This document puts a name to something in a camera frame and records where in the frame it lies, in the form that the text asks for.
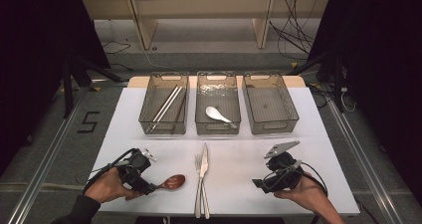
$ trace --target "floor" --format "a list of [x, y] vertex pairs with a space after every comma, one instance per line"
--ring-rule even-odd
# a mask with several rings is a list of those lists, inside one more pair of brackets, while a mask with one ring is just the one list
[[[314, 36], [318, 19], [302, 20], [305, 32]], [[283, 27], [286, 20], [273, 21]], [[258, 49], [250, 20], [161, 20], [149, 50], [140, 49], [131, 21], [95, 21], [96, 30], [111, 63], [111, 71], [123, 78], [152, 71], [224, 68], [241, 72], [247, 69], [278, 69], [289, 72], [305, 62], [307, 54], [270, 29], [265, 49]], [[388, 155], [368, 125], [359, 106], [348, 94], [338, 109], [326, 96], [330, 84], [318, 84], [318, 66], [302, 77], [314, 84], [315, 105], [356, 200], [366, 208], [346, 223], [420, 223], [421, 206], [400, 178]], [[0, 178], [0, 223], [21, 216], [19, 223], [49, 223], [71, 209], [84, 187], [106, 135], [119, 94], [127, 83], [116, 84], [91, 73], [89, 89], [74, 85], [76, 108], [67, 119], [64, 94], [58, 91], [51, 106], [34, 130], [32, 144], [23, 146]], [[94, 132], [84, 124], [88, 112], [97, 125]], [[99, 213], [94, 223], [134, 223], [136, 217]], [[311, 216], [287, 216], [286, 223], [311, 223]]]

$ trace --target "gray floor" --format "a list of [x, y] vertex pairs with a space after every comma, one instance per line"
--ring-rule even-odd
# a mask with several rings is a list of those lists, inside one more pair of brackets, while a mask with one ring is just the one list
[[[284, 22], [274, 21], [276, 25]], [[318, 20], [309, 20], [305, 26], [307, 33], [314, 35], [317, 25]], [[123, 51], [107, 55], [111, 63], [132, 69], [129, 71], [120, 65], [111, 66], [112, 72], [127, 79], [152, 71], [165, 71], [166, 68], [187, 70], [192, 74], [200, 70], [242, 72], [278, 69], [288, 72], [292, 69], [292, 63], [304, 62], [288, 59], [279, 53], [278, 35], [273, 30], [269, 31], [266, 48], [258, 49], [249, 20], [162, 20], [159, 21], [151, 49], [146, 54], [140, 49], [130, 21], [96, 21], [96, 29], [104, 44], [110, 41], [130, 44]], [[125, 47], [127, 45], [108, 44], [105, 51], [113, 53]], [[280, 42], [279, 47], [289, 56], [307, 56], [284, 41]], [[318, 66], [315, 66], [303, 73], [304, 80], [315, 83], [317, 69]], [[38, 168], [44, 163], [46, 153], [51, 153], [51, 145], [57, 143], [60, 149], [57, 155], [50, 156], [52, 165], [47, 168], [46, 176], [41, 178], [40, 191], [35, 193], [33, 203], [27, 203], [26, 210], [29, 212], [24, 214], [23, 220], [24, 223], [49, 223], [71, 209], [94, 165], [119, 94], [126, 85], [102, 81], [104, 78], [96, 73], [91, 75], [96, 81], [92, 88], [96, 89], [75, 90], [76, 100], [79, 101], [75, 116], [63, 119], [64, 94], [58, 91], [37, 130], [34, 130], [32, 145], [21, 148], [1, 177], [0, 223], [6, 223], [14, 213], [23, 194], [28, 193], [28, 185], [37, 179], [35, 174], [40, 173]], [[324, 103], [318, 95], [315, 95], [315, 101], [317, 106]], [[352, 98], [346, 98], [345, 101], [353, 103]], [[350, 144], [350, 140], [344, 135], [335, 111], [335, 107], [329, 102], [319, 113], [354, 196], [380, 223], [392, 223], [386, 216], [389, 211], [378, 203], [377, 193], [368, 184], [367, 173], [361, 168], [361, 161], [351, 148], [356, 143]], [[98, 124], [94, 132], [79, 133], [79, 130], [91, 128], [90, 125], [83, 124], [87, 112], [99, 112], [90, 115]], [[385, 189], [402, 223], [420, 223], [421, 207], [400, 178], [388, 155], [379, 150], [379, 142], [359, 108], [354, 112], [343, 113], [341, 118], [349, 123], [355, 135], [354, 142], [357, 141], [357, 145], [368, 157], [375, 177]], [[57, 136], [58, 131], [63, 130], [63, 125], [68, 125], [67, 132], [63, 136]], [[135, 218], [99, 213], [94, 223], [134, 223]], [[311, 216], [284, 218], [286, 223], [311, 223], [312, 219]], [[373, 223], [365, 211], [358, 216], [344, 218], [346, 223]]]

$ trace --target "knife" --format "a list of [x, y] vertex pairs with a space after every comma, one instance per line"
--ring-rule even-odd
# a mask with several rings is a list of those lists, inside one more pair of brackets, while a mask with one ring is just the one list
[[198, 182], [198, 190], [196, 191], [196, 202], [195, 202], [195, 217], [201, 217], [201, 190], [202, 190], [202, 182], [204, 180], [205, 172], [208, 170], [208, 148], [207, 144], [204, 144], [204, 149], [202, 151], [202, 164], [201, 164], [201, 171], [199, 173], [199, 182]]

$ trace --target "white spoon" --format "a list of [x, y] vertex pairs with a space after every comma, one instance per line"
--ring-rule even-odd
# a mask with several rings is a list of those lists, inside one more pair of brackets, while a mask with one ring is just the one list
[[208, 114], [209, 117], [214, 118], [214, 119], [219, 119], [219, 120], [225, 121], [225, 122], [229, 123], [230, 126], [232, 126], [233, 128], [237, 128], [237, 126], [235, 124], [233, 124], [231, 121], [229, 121], [224, 116], [222, 116], [217, 111], [217, 109], [215, 109], [213, 107], [207, 107], [207, 109], [205, 110], [205, 112]]

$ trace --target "sleeve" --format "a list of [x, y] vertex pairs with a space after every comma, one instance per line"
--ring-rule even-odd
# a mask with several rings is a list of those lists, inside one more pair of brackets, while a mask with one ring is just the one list
[[88, 196], [79, 195], [72, 211], [67, 216], [60, 217], [52, 224], [90, 224], [101, 205]]

